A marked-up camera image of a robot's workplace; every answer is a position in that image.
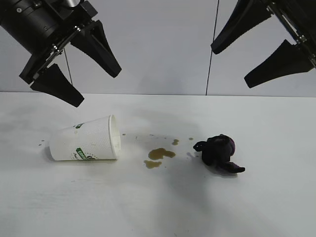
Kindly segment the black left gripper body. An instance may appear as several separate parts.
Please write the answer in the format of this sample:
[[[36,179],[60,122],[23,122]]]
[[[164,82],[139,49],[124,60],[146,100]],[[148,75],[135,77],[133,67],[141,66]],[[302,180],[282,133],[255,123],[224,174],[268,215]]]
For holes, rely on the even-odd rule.
[[[97,13],[87,0],[2,0],[1,27],[31,54],[20,78],[31,84]]]

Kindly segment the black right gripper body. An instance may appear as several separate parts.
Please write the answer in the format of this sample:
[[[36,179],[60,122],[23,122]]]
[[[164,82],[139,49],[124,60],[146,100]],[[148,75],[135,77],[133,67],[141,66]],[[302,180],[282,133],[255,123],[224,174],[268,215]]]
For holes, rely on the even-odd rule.
[[[316,66],[316,2],[314,0],[269,0],[267,8],[295,41],[295,47]]]

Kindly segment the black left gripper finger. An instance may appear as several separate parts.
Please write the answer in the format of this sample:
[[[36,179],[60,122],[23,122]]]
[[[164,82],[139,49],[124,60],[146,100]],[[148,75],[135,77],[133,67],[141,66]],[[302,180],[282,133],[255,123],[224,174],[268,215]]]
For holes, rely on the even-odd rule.
[[[67,80],[57,64],[52,64],[30,86],[34,91],[46,93],[78,107],[84,97]]]
[[[111,77],[115,78],[121,72],[121,66],[108,44],[101,21],[91,21],[70,42],[72,46],[93,59]]]

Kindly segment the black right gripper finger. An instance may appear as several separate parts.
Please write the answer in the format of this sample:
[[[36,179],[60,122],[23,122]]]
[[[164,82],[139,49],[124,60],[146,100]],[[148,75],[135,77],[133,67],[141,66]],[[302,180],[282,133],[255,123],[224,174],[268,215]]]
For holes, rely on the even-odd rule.
[[[283,76],[306,73],[313,67],[301,47],[284,40],[264,62],[249,72],[244,80],[249,88],[253,88]]]
[[[219,35],[211,44],[214,54],[219,54],[241,35],[271,17],[267,0],[238,0]]]

